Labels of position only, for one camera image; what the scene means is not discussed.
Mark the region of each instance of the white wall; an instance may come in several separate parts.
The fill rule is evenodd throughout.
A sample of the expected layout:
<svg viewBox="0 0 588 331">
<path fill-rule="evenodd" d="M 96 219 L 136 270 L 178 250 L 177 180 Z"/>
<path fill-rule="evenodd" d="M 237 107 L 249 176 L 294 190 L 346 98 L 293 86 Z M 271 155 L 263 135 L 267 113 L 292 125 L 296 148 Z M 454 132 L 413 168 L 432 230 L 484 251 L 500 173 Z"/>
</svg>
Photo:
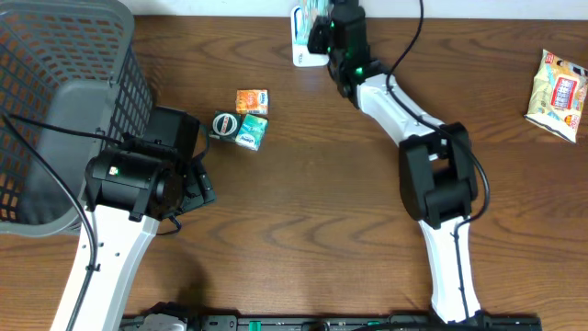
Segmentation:
<svg viewBox="0 0 588 331">
<path fill-rule="evenodd" d="M 119 0 L 137 15 L 286 17 L 298 0 Z M 360 0 L 370 17 L 417 17 L 418 0 Z M 424 0 L 427 17 L 588 19 L 588 0 Z"/>
</svg>

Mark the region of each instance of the orange packet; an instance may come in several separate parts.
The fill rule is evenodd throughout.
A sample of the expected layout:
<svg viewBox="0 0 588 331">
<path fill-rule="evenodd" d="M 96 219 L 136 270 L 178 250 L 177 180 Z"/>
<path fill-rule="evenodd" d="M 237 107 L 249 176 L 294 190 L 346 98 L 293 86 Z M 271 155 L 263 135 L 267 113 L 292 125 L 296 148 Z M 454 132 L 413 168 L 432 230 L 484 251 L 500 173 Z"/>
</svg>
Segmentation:
<svg viewBox="0 0 588 331">
<path fill-rule="evenodd" d="M 267 115 L 269 95 L 267 90 L 237 90 L 236 105 L 239 114 Z"/>
</svg>

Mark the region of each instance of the gray plastic basket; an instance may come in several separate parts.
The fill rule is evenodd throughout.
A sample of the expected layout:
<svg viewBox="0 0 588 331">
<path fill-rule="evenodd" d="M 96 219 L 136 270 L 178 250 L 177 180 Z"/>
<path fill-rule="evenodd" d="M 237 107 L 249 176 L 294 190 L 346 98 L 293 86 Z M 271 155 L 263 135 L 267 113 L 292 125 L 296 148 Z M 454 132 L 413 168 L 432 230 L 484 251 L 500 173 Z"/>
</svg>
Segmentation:
<svg viewBox="0 0 588 331">
<path fill-rule="evenodd" d="M 141 135 L 153 99 L 130 46 L 133 30 L 132 14 L 116 0 L 0 0 L 0 107 L 118 139 Z M 85 166 L 105 143 L 14 123 L 81 198 Z M 0 166 L 0 234 L 79 226 L 65 194 L 4 123 Z"/>
</svg>

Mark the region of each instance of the wooden surface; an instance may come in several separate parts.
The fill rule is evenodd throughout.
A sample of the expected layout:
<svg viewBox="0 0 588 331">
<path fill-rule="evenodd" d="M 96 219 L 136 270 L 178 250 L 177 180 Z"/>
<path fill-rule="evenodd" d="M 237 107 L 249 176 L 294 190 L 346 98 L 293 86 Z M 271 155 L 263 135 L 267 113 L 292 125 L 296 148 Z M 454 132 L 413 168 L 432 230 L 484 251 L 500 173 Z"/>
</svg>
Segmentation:
<svg viewBox="0 0 588 331">
<path fill-rule="evenodd" d="M 369 20 L 373 54 L 392 64 L 415 27 Z M 470 235 L 482 307 L 537 313 L 545 330 L 588 325 L 588 120 L 573 145 L 522 115 L 543 48 L 588 65 L 587 27 L 427 19 L 396 73 L 422 108 L 466 125 L 490 178 L 490 212 Z M 127 313 L 167 301 L 242 314 L 427 309 L 429 265 L 401 204 L 397 149 L 325 69 L 292 65 L 286 19 L 138 17 L 134 47 L 162 105 L 209 123 L 234 109 L 237 88 L 268 88 L 271 107 L 260 152 L 213 142 L 218 202 L 183 216 L 179 236 L 154 239 Z M 1 237 L 0 329 L 49 327 L 75 245 Z"/>
</svg>

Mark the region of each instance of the yellow snack package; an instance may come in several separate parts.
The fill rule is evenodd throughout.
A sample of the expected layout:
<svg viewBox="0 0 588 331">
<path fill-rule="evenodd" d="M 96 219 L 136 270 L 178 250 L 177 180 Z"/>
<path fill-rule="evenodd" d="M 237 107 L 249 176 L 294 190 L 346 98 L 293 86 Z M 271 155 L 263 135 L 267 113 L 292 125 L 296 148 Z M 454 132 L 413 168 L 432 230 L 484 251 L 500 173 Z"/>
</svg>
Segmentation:
<svg viewBox="0 0 588 331">
<path fill-rule="evenodd" d="M 267 90 L 238 90 L 236 104 L 239 114 L 267 115 L 269 95 Z"/>
<path fill-rule="evenodd" d="M 576 143 L 587 83 L 586 69 L 543 50 L 543 59 L 533 81 L 533 94 L 525 118 L 542 129 Z"/>
</svg>

